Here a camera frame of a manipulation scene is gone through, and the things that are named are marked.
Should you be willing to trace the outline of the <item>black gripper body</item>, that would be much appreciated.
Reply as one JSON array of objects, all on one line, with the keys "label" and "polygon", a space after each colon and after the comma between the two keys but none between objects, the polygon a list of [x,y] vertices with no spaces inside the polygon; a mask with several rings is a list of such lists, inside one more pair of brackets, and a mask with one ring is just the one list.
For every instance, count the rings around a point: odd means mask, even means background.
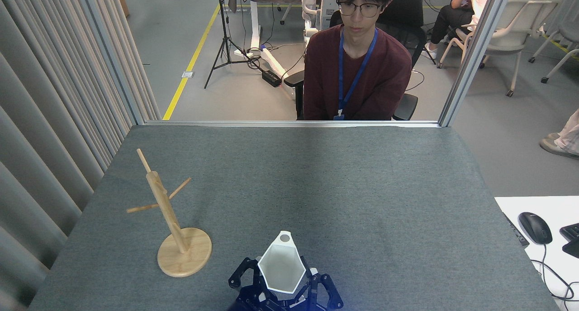
[{"label": "black gripper body", "polygon": [[327,305],[317,302],[316,297],[295,299],[267,299],[265,295],[240,294],[233,303],[234,311],[333,311],[336,309],[336,297],[330,297]]}]

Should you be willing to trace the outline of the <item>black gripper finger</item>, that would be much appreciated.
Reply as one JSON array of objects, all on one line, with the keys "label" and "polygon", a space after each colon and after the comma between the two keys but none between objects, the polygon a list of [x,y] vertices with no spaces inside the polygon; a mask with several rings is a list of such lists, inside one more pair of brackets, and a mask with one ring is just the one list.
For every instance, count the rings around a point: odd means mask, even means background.
[{"label": "black gripper finger", "polygon": [[[228,280],[229,286],[239,291],[237,299],[240,299],[242,302],[265,302],[268,298],[266,286],[258,267],[260,259],[261,257],[257,259],[244,258]],[[249,269],[253,270],[252,284],[241,287],[242,276]]]},{"label": "black gripper finger", "polygon": [[[306,268],[306,279],[307,282],[300,289],[299,295],[302,296],[307,293],[307,296],[300,303],[300,310],[337,310],[344,307],[344,302],[341,299],[341,295],[337,291],[335,284],[329,274],[320,274],[316,271],[311,270],[304,256],[300,257],[302,264]],[[327,305],[323,306],[317,302],[318,297],[318,285],[322,284],[327,293]]]}]

